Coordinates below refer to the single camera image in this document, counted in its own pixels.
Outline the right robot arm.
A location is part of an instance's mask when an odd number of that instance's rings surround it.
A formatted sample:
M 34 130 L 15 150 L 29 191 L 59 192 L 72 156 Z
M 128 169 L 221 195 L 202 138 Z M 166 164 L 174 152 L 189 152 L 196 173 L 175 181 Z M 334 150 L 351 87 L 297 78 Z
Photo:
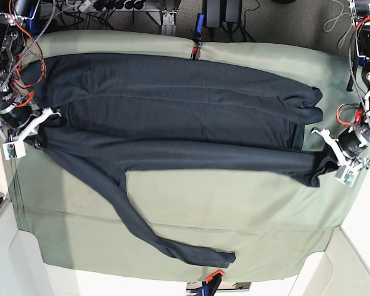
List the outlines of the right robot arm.
M 38 41 L 54 18 L 50 14 L 35 33 L 33 23 L 38 11 L 39 1 L 0 1 L 0 136 L 12 157 L 17 146 L 24 143 L 46 148 L 43 123 L 49 117 L 60 116 L 58 109 L 41 108 L 33 90 L 47 75 Z M 20 73 L 27 57 L 40 63 L 40 74 L 32 83 L 24 82 Z

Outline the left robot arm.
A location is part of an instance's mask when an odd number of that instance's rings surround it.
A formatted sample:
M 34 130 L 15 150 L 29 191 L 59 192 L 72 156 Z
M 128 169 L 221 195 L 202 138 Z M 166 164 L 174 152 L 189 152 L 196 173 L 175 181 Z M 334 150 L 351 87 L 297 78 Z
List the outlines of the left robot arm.
M 355 90 L 359 104 L 341 104 L 335 113 L 337 122 L 345 127 L 334 139 L 328 129 L 313 128 L 333 152 L 338 170 L 336 179 L 351 184 L 359 172 L 368 167 L 370 158 L 370 1 L 349 1 L 351 40 L 348 47 L 350 78 L 347 91 Z

